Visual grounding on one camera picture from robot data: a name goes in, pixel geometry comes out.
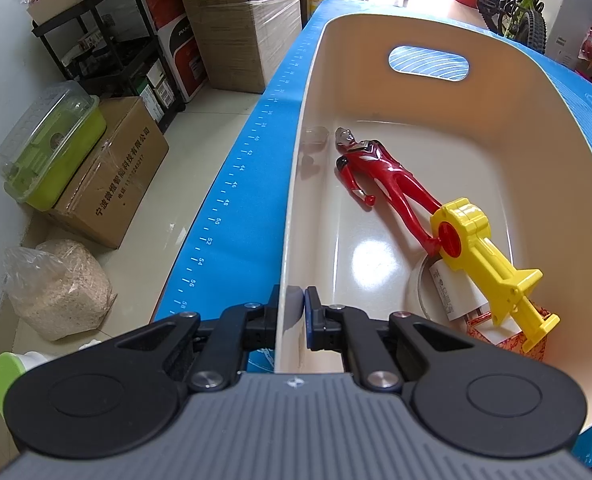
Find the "yellow plastic toy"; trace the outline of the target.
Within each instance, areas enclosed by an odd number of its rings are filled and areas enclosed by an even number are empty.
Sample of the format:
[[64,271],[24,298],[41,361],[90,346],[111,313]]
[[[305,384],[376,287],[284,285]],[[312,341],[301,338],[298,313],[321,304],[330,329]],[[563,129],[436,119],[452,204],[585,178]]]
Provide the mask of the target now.
[[530,301],[542,271],[515,268],[493,244],[486,214],[464,197],[439,207],[430,226],[442,260],[451,270],[464,272],[488,300],[493,325],[506,318],[516,322],[524,335],[524,353],[541,344],[560,322],[558,315],[544,316]]

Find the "red Ultraman figure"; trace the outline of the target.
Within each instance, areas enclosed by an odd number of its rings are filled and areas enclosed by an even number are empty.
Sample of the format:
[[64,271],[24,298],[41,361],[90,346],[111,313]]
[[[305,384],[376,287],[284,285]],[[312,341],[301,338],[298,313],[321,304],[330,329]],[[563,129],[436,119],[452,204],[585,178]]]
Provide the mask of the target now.
[[374,207],[376,196],[367,194],[355,175],[361,174],[371,179],[425,252],[430,256],[437,255],[441,247],[439,238],[423,228],[409,204],[410,198],[430,214],[440,209],[441,204],[422,183],[378,140],[358,141],[350,129],[339,127],[335,131],[335,144],[340,153],[336,159],[337,174],[348,191],[365,207]]

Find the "red floral gift box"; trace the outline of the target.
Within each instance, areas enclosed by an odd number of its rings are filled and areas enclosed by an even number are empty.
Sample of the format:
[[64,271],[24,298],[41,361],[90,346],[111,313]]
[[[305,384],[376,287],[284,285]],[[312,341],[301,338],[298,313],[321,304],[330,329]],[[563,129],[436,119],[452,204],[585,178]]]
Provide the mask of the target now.
[[543,338],[531,350],[524,351],[527,338],[511,316],[505,318],[501,325],[495,326],[490,311],[477,309],[465,315],[465,328],[466,334],[474,339],[518,353],[520,356],[527,356],[540,362],[544,361],[547,339]]

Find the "beige plastic storage basket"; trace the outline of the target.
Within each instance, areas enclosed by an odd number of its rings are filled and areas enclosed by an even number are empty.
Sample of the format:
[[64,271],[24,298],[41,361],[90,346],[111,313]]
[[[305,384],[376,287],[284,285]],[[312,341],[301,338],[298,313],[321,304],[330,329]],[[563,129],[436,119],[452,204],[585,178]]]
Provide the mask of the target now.
[[511,44],[460,26],[349,14],[323,28],[291,166],[276,365],[335,372],[305,346],[302,294],[372,318],[407,311],[425,250],[385,200],[366,209],[336,172],[335,131],[378,140],[441,203],[465,197],[560,322],[544,360],[571,376],[592,424],[592,87],[563,82]]

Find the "blue silicone baking mat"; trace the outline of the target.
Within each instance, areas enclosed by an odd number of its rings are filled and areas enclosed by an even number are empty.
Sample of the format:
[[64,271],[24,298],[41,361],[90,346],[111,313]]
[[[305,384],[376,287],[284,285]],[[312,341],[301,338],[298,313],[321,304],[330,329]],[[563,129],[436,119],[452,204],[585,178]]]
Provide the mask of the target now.
[[[324,26],[349,14],[388,13],[365,3],[324,3],[289,49],[213,182],[161,297],[157,318],[281,291],[291,166],[314,51]],[[563,82],[573,75],[530,54]],[[592,145],[592,131],[588,134]],[[341,373],[244,375],[205,393],[172,429],[163,451],[178,479],[587,479],[561,452],[498,462],[450,448],[419,428],[397,399],[361,389]]]

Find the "floor cardboard box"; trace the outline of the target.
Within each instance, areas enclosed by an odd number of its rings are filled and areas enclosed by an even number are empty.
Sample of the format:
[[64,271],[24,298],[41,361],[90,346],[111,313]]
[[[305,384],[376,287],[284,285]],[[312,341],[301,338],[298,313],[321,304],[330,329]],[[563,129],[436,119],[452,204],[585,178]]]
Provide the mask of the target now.
[[169,146],[142,99],[104,100],[100,111],[106,131],[48,216],[66,230],[117,249]]

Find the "plastic bag of grain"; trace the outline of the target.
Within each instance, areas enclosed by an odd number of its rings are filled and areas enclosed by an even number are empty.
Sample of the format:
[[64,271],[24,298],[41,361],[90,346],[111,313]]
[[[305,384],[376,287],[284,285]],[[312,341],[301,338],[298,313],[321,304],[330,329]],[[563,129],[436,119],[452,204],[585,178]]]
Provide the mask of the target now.
[[96,330],[116,300],[104,269],[76,240],[8,248],[3,269],[14,312],[47,341]]

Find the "green lidded plastic container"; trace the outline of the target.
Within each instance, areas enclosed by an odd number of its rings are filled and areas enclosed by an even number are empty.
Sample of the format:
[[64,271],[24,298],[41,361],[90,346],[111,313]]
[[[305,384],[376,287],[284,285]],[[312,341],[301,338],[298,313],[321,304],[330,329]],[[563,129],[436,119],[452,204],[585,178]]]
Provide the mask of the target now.
[[78,82],[44,90],[0,145],[0,178],[17,203],[51,209],[102,138],[100,99]]

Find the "stacked cardboard box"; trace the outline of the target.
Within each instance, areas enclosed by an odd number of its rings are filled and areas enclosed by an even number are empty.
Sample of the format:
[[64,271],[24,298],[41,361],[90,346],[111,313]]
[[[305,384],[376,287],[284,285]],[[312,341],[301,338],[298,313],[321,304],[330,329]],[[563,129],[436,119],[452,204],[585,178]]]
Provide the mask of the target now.
[[300,0],[182,0],[213,88],[261,93],[301,31]]

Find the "black metal shelf rack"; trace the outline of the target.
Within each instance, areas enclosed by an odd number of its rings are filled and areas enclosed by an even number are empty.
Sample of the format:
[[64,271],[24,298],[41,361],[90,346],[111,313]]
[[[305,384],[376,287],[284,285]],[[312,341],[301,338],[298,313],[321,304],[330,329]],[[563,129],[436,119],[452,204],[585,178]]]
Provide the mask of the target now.
[[140,98],[162,131],[185,109],[144,0],[38,0],[27,12],[65,79],[99,98]]

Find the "green black bicycle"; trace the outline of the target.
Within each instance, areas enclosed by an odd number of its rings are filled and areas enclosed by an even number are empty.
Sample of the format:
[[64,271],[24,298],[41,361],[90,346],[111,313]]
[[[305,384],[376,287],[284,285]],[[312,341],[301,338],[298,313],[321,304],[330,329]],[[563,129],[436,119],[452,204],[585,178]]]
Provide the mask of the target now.
[[545,53],[543,0],[476,0],[476,3],[490,32]]

